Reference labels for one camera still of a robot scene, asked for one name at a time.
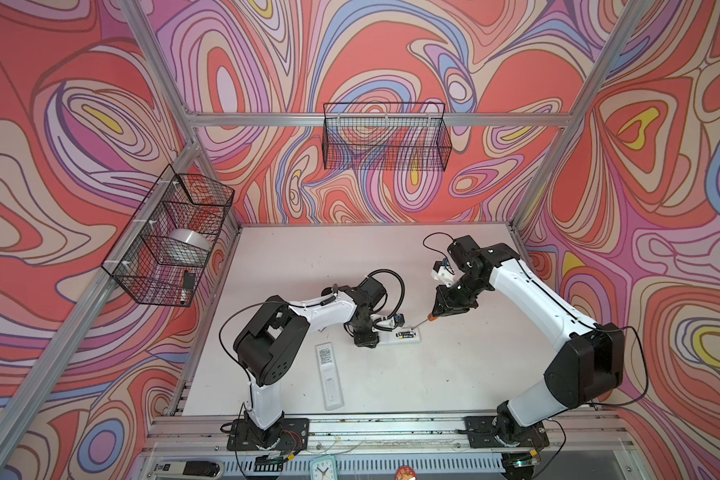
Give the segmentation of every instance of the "black and white device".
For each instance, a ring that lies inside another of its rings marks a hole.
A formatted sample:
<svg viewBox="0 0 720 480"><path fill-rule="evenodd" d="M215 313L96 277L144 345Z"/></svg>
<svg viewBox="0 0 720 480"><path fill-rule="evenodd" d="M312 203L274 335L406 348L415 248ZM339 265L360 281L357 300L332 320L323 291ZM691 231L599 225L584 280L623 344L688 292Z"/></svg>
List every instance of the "black and white device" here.
<svg viewBox="0 0 720 480"><path fill-rule="evenodd" d="M381 273L394 275L401 287L397 305L386 316L378 314L381 307L377 305L387 291L373 277ZM344 324L347 332L352 329L356 346L375 348L380 344L379 332L391 332L404 325L403 315L398 313L404 294L400 275L381 269L368 274L357 286L326 288L322 296L313 300L286 302L278 295L270 296L235 339L237 361L250 379L251 400L232 433L241 426L247 441L244 445L253 448L272 448L281 437L287 440L288 435L283 436L288 426L283 426L278 381L291 368L304 337L330 325ZM277 337L270 329L278 330Z"/></svg>
<svg viewBox="0 0 720 480"><path fill-rule="evenodd" d="M481 292L498 290L528 315L557 352L544 378L496 408L487 433L501 445L516 446L533 435L542 420L621 385L625 343L619 327L601 325L579 312L507 244L480 248L471 236L462 236L453 240L448 253L464 274L454 281L447 259L434 264L432 276L444 285L437 287L431 317L468 312L478 307Z"/></svg>

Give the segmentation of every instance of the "white remote control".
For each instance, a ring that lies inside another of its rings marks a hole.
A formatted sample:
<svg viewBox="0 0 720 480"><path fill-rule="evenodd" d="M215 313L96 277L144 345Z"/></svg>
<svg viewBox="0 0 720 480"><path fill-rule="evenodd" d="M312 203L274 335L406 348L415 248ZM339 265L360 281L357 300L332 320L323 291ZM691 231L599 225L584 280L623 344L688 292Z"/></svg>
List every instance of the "white remote control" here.
<svg viewBox="0 0 720 480"><path fill-rule="evenodd" d="M320 369L320 385L322 399L326 410L335 410L344 406L342 386L338 383L336 358L333 355L333 344L330 342L317 345L317 365Z"/></svg>

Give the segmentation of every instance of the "clock face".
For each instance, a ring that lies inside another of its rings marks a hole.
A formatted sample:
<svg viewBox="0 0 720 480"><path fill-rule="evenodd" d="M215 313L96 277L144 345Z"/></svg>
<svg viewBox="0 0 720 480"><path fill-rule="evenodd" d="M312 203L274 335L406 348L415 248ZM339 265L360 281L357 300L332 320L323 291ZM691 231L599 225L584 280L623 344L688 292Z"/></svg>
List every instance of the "clock face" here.
<svg viewBox="0 0 720 480"><path fill-rule="evenodd" d="M338 480L336 460L333 456L315 458L309 463L309 475L312 480Z"/></svg>

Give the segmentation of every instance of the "white tabletop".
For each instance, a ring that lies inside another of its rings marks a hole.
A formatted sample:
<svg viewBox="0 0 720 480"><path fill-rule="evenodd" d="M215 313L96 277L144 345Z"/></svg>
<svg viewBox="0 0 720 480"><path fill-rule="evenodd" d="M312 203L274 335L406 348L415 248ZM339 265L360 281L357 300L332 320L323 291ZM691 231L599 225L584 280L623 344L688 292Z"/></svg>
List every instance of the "white tabletop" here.
<svg viewBox="0 0 720 480"><path fill-rule="evenodd" d="M356 286L372 270L389 268L405 282L400 312L406 324L423 321L434 304L438 283L429 272L439 258L423 248L422 239L436 231L471 235L480 246L513 245L502 224L244 228L183 415L238 413L249 398L248 381L222 350L219 328L232 313L271 295L308 300L333 283ZM448 243L442 235L427 242L440 250ZM397 281L386 274L376 278L389 292L382 313L389 312L397 302ZM483 292L478 303L471 312L423 324L419 344L358 348L341 325L310 333L280 381L284 410L289 415L326 413L315 351L325 342L333 343L345 403L330 413L496 408L541 379L554 351L504 294ZM225 327L223 339L231 352L257 308Z"/></svg>

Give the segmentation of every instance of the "orange sticker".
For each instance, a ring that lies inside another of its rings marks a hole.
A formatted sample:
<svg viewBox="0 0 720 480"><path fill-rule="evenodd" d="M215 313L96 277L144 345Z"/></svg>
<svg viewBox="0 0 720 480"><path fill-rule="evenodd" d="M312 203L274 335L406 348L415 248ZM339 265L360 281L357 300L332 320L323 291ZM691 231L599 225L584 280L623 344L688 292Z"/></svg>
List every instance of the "orange sticker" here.
<svg viewBox="0 0 720 480"><path fill-rule="evenodd" d="M411 467L400 467L394 474L394 480L416 480L416 472Z"/></svg>

